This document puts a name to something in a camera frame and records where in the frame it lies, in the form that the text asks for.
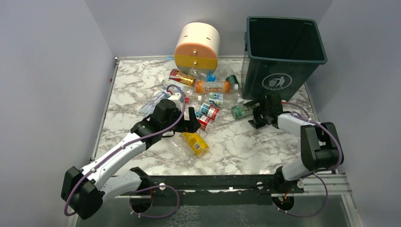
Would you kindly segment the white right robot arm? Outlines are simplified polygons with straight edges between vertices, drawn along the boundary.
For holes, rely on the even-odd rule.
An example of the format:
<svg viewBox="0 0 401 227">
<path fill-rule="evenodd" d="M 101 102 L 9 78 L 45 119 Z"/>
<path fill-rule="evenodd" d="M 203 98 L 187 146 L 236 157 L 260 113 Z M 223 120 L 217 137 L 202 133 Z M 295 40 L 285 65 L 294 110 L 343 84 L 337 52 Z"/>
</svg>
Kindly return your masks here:
<svg viewBox="0 0 401 227">
<path fill-rule="evenodd" d="M 344 155 L 335 125 L 316 122 L 296 111 L 284 111 L 280 94 L 263 96 L 246 103 L 253 111 L 249 123 L 256 129 L 271 125 L 300 138 L 300 158 L 279 167 L 272 186 L 279 192 L 290 190 L 302 178 L 331 171 L 343 163 Z"/>
</svg>

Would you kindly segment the blue red label bottle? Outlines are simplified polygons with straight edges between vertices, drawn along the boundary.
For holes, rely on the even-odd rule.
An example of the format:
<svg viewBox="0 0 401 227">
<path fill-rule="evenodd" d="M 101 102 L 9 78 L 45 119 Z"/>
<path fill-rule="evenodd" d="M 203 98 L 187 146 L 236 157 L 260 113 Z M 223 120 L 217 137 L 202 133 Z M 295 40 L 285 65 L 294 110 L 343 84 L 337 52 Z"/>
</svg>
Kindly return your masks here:
<svg viewBox="0 0 401 227">
<path fill-rule="evenodd" d="M 220 110 L 217 107 L 214 107 L 207 103 L 203 103 L 199 107 L 199 113 L 207 116 L 212 120 L 216 120 L 218 118 L 219 111 Z"/>
</svg>

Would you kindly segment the yellow juice bottle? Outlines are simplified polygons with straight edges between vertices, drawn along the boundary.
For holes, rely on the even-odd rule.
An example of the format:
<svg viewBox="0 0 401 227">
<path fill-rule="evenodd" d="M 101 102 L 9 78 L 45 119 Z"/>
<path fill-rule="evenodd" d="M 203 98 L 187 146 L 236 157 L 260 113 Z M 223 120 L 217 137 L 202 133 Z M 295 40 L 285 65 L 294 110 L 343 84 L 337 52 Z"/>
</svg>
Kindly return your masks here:
<svg viewBox="0 0 401 227">
<path fill-rule="evenodd" d="M 197 157 L 203 157 L 209 152 L 208 144 L 199 134 L 183 132 L 182 135 Z"/>
</svg>

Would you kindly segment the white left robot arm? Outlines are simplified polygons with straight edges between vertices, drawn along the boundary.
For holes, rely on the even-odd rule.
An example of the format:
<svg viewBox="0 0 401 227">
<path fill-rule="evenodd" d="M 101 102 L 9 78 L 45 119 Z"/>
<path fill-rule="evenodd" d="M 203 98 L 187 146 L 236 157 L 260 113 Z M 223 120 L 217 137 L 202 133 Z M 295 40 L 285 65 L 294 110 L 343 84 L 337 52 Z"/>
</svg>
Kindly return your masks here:
<svg viewBox="0 0 401 227">
<path fill-rule="evenodd" d="M 149 175 L 139 167 L 122 176 L 115 177 L 114 174 L 129 160 L 159 142 L 164 133 L 195 133 L 201 124 L 193 107 L 188 108 L 189 119 L 186 120 L 185 109 L 185 104 L 179 100 L 161 100 L 152 114 L 134 124 L 122 141 L 106 154 L 80 169 L 74 166 L 68 169 L 61 189 L 65 216 L 77 214 L 87 219 L 109 198 L 152 189 Z"/>
</svg>

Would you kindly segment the green label tea bottle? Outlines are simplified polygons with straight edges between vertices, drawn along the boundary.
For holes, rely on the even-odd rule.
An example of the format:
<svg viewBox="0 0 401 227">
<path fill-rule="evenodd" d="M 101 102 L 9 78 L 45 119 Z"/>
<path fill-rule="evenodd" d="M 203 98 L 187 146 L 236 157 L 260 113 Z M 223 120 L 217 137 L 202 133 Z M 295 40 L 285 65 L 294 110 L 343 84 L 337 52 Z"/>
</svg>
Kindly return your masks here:
<svg viewBox="0 0 401 227">
<path fill-rule="evenodd" d="M 235 120 L 242 119 L 246 116 L 252 115 L 253 110 L 260 106 L 259 101 L 253 100 L 244 104 L 235 105 L 231 108 L 232 117 Z"/>
</svg>

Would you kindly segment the red label small bottle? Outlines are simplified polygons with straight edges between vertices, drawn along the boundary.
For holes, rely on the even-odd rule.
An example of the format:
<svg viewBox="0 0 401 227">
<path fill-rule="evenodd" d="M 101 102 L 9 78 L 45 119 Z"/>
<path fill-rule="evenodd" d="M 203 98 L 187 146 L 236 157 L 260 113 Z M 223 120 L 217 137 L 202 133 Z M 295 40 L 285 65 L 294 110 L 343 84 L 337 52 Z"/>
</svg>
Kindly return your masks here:
<svg viewBox="0 0 401 227">
<path fill-rule="evenodd" d="M 214 128 L 214 121 L 211 118 L 199 112 L 195 112 L 195 115 L 203 131 L 210 131 Z"/>
</svg>

